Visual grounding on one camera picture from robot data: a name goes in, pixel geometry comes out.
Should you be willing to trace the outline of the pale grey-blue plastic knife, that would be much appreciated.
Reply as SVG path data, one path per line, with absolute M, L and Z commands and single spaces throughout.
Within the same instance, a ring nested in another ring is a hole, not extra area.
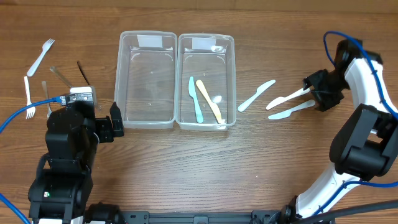
M 282 111 L 280 113 L 277 114 L 273 114 L 268 116 L 268 119 L 274 120 L 274 119 L 284 119 L 284 118 L 288 118 L 293 112 L 296 112 L 298 110 L 303 110 L 305 108 L 309 108 L 315 105 L 315 100 L 308 100 L 300 105 L 297 105 L 291 109 Z

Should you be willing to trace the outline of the white plastic knife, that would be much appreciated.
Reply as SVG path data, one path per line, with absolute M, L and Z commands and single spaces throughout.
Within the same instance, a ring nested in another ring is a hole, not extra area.
M 275 98 L 274 100 L 272 100 L 272 101 L 266 106 L 266 110 L 270 110 L 270 109 L 272 109 L 273 107 L 275 107 L 275 106 L 277 106 L 277 105 L 279 105 L 279 104 L 281 104 L 281 103 L 284 103 L 284 102 L 286 102 L 286 101 L 289 101 L 289 100 L 291 100 L 291 99 L 293 99 L 293 98 L 296 98 L 296 97 L 298 97 L 298 96 L 305 95 L 305 94 L 307 94 L 307 93 L 309 93 L 309 92 L 310 92 L 310 89 L 309 89 L 309 88 L 307 88 L 306 90 L 299 89 L 299 90 L 297 90 L 296 92 L 290 94 L 289 96 L 280 96 L 280 97 L 277 97 L 277 98 Z

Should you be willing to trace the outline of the light blue plastic knife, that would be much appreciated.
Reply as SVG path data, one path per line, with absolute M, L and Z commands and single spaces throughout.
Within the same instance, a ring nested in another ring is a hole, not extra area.
M 250 98 L 248 98 L 245 102 L 241 103 L 238 106 L 238 111 L 243 112 L 259 95 L 261 95 L 264 91 L 266 91 L 269 87 L 271 87 L 276 81 L 269 80 L 268 82 L 263 83 L 260 85 L 255 94 L 253 94 Z

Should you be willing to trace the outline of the teal plastic knife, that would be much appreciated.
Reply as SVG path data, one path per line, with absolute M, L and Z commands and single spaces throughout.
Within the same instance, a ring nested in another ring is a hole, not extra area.
M 201 112 L 200 105 L 198 103 L 197 93 L 195 89 L 195 82 L 193 77 L 190 77 L 188 81 L 188 94 L 193 99 L 197 123 L 204 122 L 203 114 Z

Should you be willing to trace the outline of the yellow plastic knife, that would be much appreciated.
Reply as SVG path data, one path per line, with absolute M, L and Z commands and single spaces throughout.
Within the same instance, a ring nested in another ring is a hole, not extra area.
M 218 124 L 224 124 L 224 119 L 222 118 L 221 111 L 220 111 L 218 105 L 216 103 L 212 102 L 204 83 L 201 80 L 197 80 L 196 86 L 198 87 L 200 93 L 203 95 L 203 97 L 209 104 L 209 107 L 211 108 Z

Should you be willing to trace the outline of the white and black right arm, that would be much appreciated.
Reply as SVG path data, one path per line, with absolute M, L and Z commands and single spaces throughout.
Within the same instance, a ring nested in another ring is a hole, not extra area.
M 350 190 L 372 186 L 373 177 L 385 175 L 397 157 L 397 109 L 382 77 L 381 56 L 365 51 L 359 39 L 338 43 L 334 70 L 319 70 L 303 79 L 318 110 L 326 111 L 350 90 L 354 112 L 334 137 L 328 168 L 312 186 L 296 196 L 280 213 L 280 223 L 293 223 L 328 212 Z

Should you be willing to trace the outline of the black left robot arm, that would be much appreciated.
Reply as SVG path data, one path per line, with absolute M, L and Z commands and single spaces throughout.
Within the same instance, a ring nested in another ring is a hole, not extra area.
M 45 134 L 48 152 L 40 158 L 28 193 L 33 223 L 43 219 L 70 223 L 84 216 L 98 144 L 124 135 L 116 103 L 109 112 L 97 118 L 94 106 L 86 102 L 69 103 L 52 112 Z

